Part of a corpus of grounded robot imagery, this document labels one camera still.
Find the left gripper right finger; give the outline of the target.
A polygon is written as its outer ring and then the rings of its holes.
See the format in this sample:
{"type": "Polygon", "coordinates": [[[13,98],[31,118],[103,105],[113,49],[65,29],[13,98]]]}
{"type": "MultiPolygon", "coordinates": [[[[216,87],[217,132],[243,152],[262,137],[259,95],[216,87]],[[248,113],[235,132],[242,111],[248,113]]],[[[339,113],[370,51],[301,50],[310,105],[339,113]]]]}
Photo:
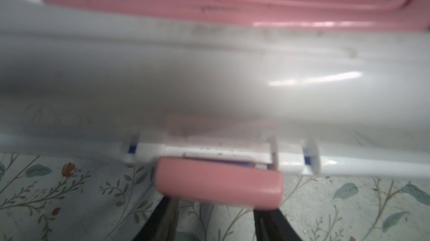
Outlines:
{"type": "Polygon", "coordinates": [[[279,209],[253,214],[257,241],[302,241],[279,209]]]}

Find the white blue tool box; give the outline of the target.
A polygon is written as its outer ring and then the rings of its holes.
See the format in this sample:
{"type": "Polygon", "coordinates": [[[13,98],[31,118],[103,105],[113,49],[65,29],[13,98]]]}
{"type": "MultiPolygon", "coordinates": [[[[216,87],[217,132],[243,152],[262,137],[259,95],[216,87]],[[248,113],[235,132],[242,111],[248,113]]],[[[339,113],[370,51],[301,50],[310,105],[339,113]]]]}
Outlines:
{"type": "Polygon", "coordinates": [[[430,0],[1,0],[1,151],[157,164],[276,209],[282,176],[430,177],[430,0]]]}

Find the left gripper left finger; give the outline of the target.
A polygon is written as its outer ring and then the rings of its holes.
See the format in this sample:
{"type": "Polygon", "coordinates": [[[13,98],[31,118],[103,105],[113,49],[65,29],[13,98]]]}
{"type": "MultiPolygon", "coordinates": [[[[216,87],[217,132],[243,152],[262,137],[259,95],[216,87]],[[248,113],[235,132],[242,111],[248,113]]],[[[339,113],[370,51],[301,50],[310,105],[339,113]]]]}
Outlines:
{"type": "Polygon", "coordinates": [[[164,196],[133,241],[174,241],[179,218],[179,199],[164,196]]]}

